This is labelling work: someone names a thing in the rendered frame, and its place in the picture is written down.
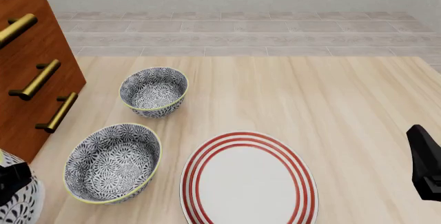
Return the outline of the white plate with red rings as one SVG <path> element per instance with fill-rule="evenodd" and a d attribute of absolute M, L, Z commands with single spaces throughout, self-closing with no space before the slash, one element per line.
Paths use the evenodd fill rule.
<path fill-rule="evenodd" d="M 180 201 L 187 224 L 316 224 L 313 174 L 288 145 L 240 130 L 201 143 L 184 165 Z"/>

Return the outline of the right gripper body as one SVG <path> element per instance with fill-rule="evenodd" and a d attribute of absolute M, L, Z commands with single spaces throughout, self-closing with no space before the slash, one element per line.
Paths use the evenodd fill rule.
<path fill-rule="evenodd" d="M 441 201 L 441 176 L 412 178 L 412 182 L 423 201 Z"/>

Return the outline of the wooden cabinet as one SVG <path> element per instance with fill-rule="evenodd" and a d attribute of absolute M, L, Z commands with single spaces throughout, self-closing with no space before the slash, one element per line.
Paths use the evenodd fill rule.
<path fill-rule="evenodd" d="M 0 49 L 0 149 L 32 161 L 51 135 L 35 125 L 49 122 L 62 104 L 58 96 L 79 96 L 86 80 L 48 0 L 0 0 L 0 31 L 9 26 L 8 19 L 25 14 L 34 14 L 38 22 Z M 36 64 L 55 59 L 60 68 L 30 101 L 8 95 L 40 73 Z"/>

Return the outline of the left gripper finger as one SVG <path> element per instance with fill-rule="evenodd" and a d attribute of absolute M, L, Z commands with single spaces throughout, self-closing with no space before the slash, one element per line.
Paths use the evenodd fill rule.
<path fill-rule="evenodd" d="M 0 206 L 10 201 L 13 195 L 32 180 L 32 173 L 26 162 L 3 167 L 0 165 Z"/>

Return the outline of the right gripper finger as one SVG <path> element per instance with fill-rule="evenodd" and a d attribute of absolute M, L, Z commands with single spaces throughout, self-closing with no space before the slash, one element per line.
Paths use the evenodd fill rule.
<path fill-rule="evenodd" d="M 412 180 L 441 176 L 441 146 L 419 124 L 406 132 L 412 158 Z"/>

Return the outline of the patterned black white bowl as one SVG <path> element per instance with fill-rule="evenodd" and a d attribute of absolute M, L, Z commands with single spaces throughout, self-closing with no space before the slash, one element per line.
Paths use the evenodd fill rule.
<path fill-rule="evenodd" d="M 119 88 L 119 96 L 139 116 L 163 118 L 182 105 L 188 87 L 188 78 L 180 70 L 153 67 L 126 78 Z"/>
<path fill-rule="evenodd" d="M 120 123 L 93 132 L 65 162 L 63 182 L 76 200 L 115 205 L 138 196 L 162 157 L 158 135 L 147 126 Z"/>
<path fill-rule="evenodd" d="M 0 149 L 0 165 L 7 167 L 24 160 Z M 30 167 L 32 180 L 0 206 L 0 224 L 36 224 L 43 209 L 45 188 Z"/>

